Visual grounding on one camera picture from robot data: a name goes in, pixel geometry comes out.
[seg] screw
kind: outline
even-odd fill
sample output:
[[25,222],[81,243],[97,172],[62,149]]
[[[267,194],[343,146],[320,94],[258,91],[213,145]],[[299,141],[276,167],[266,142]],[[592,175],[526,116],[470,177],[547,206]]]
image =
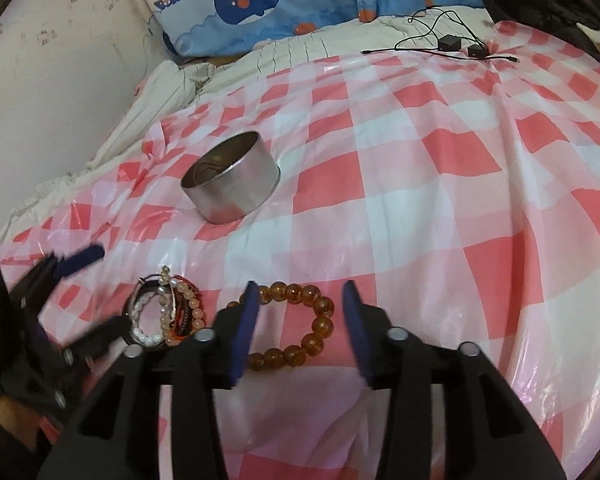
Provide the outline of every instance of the screw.
[[64,362],[67,363],[69,366],[71,366],[72,364],[74,364],[74,353],[71,352],[70,348],[67,348],[62,353],[62,356],[64,357]]
[[216,338],[216,331],[212,328],[202,328],[193,337],[201,343],[211,343]]
[[56,404],[64,410],[66,408],[66,399],[60,390],[56,390],[54,392],[54,399],[56,400]]
[[480,347],[470,341],[460,345],[460,351],[467,357],[476,357],[480,355]]
[[391,341],[405,341],[409,337],[409,332],[401,326],[393,326],[386,331],[386,335]]
[[125,356],[133,359],[142,355],[142,347],[140,345],[129,345],[125,348]]

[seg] white wall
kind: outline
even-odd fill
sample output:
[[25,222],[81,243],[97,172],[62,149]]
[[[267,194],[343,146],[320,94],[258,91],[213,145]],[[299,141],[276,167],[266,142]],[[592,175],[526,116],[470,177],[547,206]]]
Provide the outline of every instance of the white wall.
[[165,59],[133,0],[13,0],[0,19],[0,227],[80,171]]

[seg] bead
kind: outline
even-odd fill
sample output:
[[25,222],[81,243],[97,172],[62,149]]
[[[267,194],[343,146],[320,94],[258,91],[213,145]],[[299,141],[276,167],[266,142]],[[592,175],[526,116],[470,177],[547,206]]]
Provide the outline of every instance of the bead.
[[280,348],[269,348],[264,352],[264,364],[269,370],[279,370],[285,365],[285,356]]
[[316,316],[333,316],[333,311],[335,310],[335,306],[333,304],[333,300],[331,298],[327,298],[326,296],[322,296],[315,300],[314,303],[314,312]]
[[328,317],[317,317],[314,319],[314,322],[311,323],[311,330],[323,338],[328,338],[333,334],[333,321]]
[[261,305],[271,303],[271,293],[268,286],[261,285],[258,287],[258,299]]
[[259,372],[264,369],[264,365],[264,354],[261,354],[260,352],[249,354],[249,358],[247,359],[247,368],[249,370]]
[[311,357],[317,356],[324,350],[324,340],[314,332],[304,336],[300,345]]
[[302,288],[302,302],[306,306],[314,306],[318,298],[320,298],[320,289],[315,285],[305,285]]
[[298,345],[289,345],[283,352],[285,363],[289,366],[301,366],[306,361],[306,352]]
[[269,287],[271,297],[276,301],[286,300],[286,283],[275,282]]
[[302,287],[297,283],[289,283],[289,285],[286,286],[286,300],[292,305],[301,303]]

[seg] blue gripper pad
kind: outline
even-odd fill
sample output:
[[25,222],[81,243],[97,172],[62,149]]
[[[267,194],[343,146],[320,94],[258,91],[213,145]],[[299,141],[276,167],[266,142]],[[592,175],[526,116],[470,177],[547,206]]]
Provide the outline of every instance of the blue gripper pad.
[[54,278],[56,280],[67,278],[103,258],[104,248],[101,245],[91,245],[65,260],[60,260],[56,265]]
[[371,342],[365,331],[360,316],[360,309],[364,308],[364,304],[360,299],[360,294],[356,288],[356,284],[349,280],[342,288],[342,306],[344,310],[344,321],[349,332],[349,341],[353,348],[353,353],[356,356],[356,363],[362,378],[370,384],[372,381],[372,373],[370,370],[371,362]]
[[253,331],[256,328],[256,319],[260,309],[258,298],[258,285],[255,282],[249,282],[244,291],[244,310],[235,331],[234,338],[231,339],[231,364],[229,366],[229,377],[233,385],[238,382],[247,368],[247,356],[253,338]]

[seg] white bedsheet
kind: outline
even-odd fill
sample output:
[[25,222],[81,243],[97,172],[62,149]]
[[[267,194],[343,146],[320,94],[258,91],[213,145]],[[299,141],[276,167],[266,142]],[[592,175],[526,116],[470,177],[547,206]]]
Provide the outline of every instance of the white bedsheet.
[[[482,40],[491,36],[493,22],[485,9],[470,7],[441,7],[453,9],[460,19]],[[227,92],[243,86],[250,80],[266,77],[274,72],[291,68],[315,59],[362,50],[391,48],[398,41],[418,36],[429,29],[440,14],[434,9],[417,21],[385,16],[371,23],[358,20],[325,27],[305,36],[278,40],[266,44],[229,65],[216,68],[211,63],[198,63],[178,68],[172,61],[163,62],[150,75],[138,99],[129,108],[107,141],[88,162],[84,171],[41,184],[36,193],[21,207],[11,212],[10,219],[1,229],[0,242],[40,224],[60,205],[70,202],[78,191],[110,168],[140,149],[147,128],[167,115],[184,108],[202,95]],[[438,21],[436,34],[470,36],[455,17],[443,16]],[[407,41],[401,47],[430,48],[435,46],[431,34],[416,41]]]

